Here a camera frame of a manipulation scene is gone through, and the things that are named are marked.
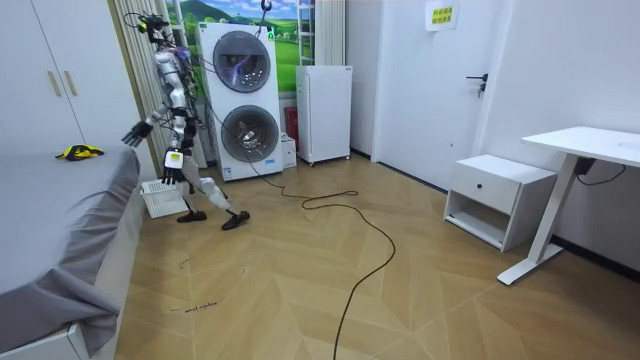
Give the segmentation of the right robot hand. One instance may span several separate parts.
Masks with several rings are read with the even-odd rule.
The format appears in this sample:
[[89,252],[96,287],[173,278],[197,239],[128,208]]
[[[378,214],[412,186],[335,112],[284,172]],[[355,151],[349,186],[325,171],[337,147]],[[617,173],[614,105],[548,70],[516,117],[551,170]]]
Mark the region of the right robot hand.
[[153,130],[153,126],[146,121],[136,123],[121,141],[130,146],[137,147]]

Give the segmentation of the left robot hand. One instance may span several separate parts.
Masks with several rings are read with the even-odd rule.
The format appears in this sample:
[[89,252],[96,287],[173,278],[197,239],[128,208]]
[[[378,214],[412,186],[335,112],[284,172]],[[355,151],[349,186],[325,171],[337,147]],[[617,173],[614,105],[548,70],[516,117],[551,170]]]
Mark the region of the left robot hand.
[[162,183],[173,185],[185,180],[183,174],[184,154],[176,148],[168,148],[163,162]]

